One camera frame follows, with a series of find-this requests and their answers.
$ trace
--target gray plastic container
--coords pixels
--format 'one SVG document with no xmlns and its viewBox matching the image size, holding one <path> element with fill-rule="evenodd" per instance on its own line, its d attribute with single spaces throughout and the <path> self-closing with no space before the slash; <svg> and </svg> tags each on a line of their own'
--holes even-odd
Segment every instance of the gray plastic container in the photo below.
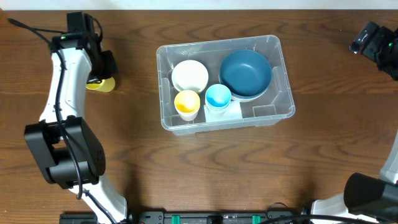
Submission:
<svg viewBox="0 0 398 224">
<path fill-rule="evenodd" d="M 206 122 L 203 109 L 206 90 L 209 86 L 219 83 L 218 73 L 224 58 L 241 49 L 255 50 L 268 59 L 272 68 L 271 84 L 266 92 L 254 101 L 240 102 L 242 119 Z M 162 126 L 176 135 L 247 126 L 269 126 L 295 113 L 282 47 L 280 40 L 274 35 L 165 45 L 159 47 L 156 56 Z M 174 66 L 184 60 L 201 62 L 209 73 L 208 85 L 200 94 L 201 107 L 198 116 L 190 122 L 184 121 L 175 110 L 174 98 L 178 91 L 173 87 L 171 80 Z"/>
</svg>

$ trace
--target white wall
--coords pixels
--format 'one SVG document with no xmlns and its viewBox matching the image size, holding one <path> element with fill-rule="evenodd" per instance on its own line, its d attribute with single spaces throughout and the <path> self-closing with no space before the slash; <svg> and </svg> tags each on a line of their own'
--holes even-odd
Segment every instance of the white wall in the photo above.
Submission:
<svg viewBox="0 0 398 224">
<path fill-rule="evenodd" d="M 3 10 L 398 9 L 398 0 L 0 0 Z"/>
</svg>

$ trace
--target blue bowl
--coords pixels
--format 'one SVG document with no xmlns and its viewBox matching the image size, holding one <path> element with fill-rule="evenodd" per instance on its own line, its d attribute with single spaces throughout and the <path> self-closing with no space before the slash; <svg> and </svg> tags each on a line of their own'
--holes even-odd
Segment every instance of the blue bowl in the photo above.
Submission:
<svg viewBox="0 0 398 224">
<path fill-rule="evenodd" d="M 214 84 L 207 89 L 205 98 L 212 109 L 222 110 L 229 105 L 232 94 L 228 87 L 222 84 Z"/>
<path fill-rule="evenodd" d="M 237 50 L 223 60 L 219 76 L 220 83 L 227 86 L 232 95 L 254 98 L 267 90 L 272 79 L 272 69 L 260 53 Z"/>
</svg>

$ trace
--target yellow cup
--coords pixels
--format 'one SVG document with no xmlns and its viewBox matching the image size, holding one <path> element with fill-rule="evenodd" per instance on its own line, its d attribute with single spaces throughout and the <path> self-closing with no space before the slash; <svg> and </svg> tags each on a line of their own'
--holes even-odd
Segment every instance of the yellow cup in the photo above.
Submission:
<svg viewBox="0 0 398 224">
<path fill-rule="evenodd" d="M 102 92 L 110 92 L 113 90 L 115 86 L 114 78 L 111 77 L 109 79 L 102 80 L 101 83 L 92 83 L 92 84 L 87 84 L 86 88 L 88 90 L 95 90 L 95 91 L 102 91 Z"/>
<path fill-rule="evenodd" d="M 181 91 L 174 99 L 174 106 L 184 121 L 192 121 L 199 112 L 199 95 L 192 90 Z"/>
</svg>

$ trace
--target brown wooden surface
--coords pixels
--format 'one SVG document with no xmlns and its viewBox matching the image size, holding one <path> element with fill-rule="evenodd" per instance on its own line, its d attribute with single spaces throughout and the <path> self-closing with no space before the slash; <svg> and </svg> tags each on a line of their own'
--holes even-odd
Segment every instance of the brown wooden surface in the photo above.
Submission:
<svg viewBox="0 0 398 224">
<path fill-rule="evenodd" d="M 6 12 L 66 29 L 66 12 Z M 376 177 L 398 127 L 398 82 L 348 50 L 368 21 L 395 29 L 398 11 L 92 11 L 120 74 L 88 91 L 86 120 L 106 173 L 132 208 L 264 210 L 342 192 L 353 172 Z M 160 125 L 156 49 L 275 34 L 296 113 L 275 126 L 174 136 Z M 44 181 L 24 142 L 50 88 L 46 43 L 0 22 L 0 223 L 57 223 L 83 201 Z"/>
</svg>

